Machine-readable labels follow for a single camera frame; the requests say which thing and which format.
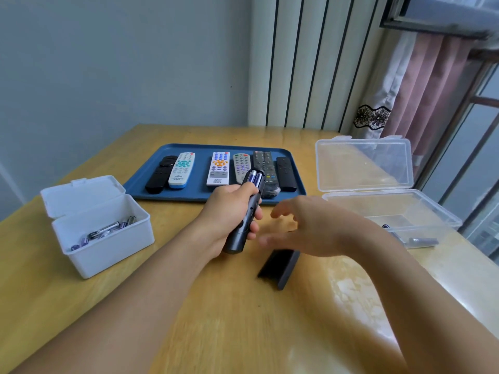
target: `person's left arm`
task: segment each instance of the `person's left arm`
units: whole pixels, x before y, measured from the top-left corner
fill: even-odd
[[[194,221],[12,373],[147,372],[192,283],[257,192],[252,183],[217,188]],[[255,218],[262,218],[260,208]],[[253,221],[248,238],[256,232]]]

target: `person's right arm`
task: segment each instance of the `person's right arm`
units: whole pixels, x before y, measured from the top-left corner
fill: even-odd
[[[370,276],[412,373],[499,373],[499,340],[374,222],[318,197],[280,202],[271,216],[293,214],[298,228],[262,236],[269,249],[345,255]]]

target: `tray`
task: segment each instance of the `tray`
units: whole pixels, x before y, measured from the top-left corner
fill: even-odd
[[[233,155],[235,153],[247,153],[252,156],[253,151],[270,151],[275,160],[278,157],[286,156],[291,160],[293,166],[294,176],[298,185],[295,192],[281,191],[274,198],[262,199],[261,204],[277,204],[283,199],[293,198],[297,195],[306,195],[305,187],[301,181],[298,169],[293,160],[291,152],[281,148],[268,148],[268,147],[242,147],[238,145],[206,145],[206,144],[166,144],[158,148],[133,176],[123,185],[127,194],[135,199],[155,199],[158,201],[191,201],[191,202],[205,202],[215,189],[212,186],[206,186],[206,179],[208,177],[209,163],[212,159],[214,151],[229,151],[231,153],[231,160],[229,163],[229,183],[236,183],[235,172],[233,165]],[[182,152],[194,152],[196,159],[194,167],[187,182],[187,186],[183,189],[170,189],[165,188],[159,194],[147,193],[145,186],[146,182],[152,176],[154,169],[158,166],[161,159],[168,155],[178,156]]]

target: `white box lid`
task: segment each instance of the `white box lid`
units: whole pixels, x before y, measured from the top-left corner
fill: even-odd
[[[101,176],[76,179],[40,193],[47,215],[57,219],[123,195],[125,188],[113,176]]]
[[[315,162],[322,192],[409,189],[414,185],[411,143],[401,137],[321,139],[315,143]]]

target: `pink curtain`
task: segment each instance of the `pink curtain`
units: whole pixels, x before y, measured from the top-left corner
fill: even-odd
[[[411,141],[413,164],[427,153],[440,115],[455,88],[474,41],[418,33],[392,112],[381,133]]]

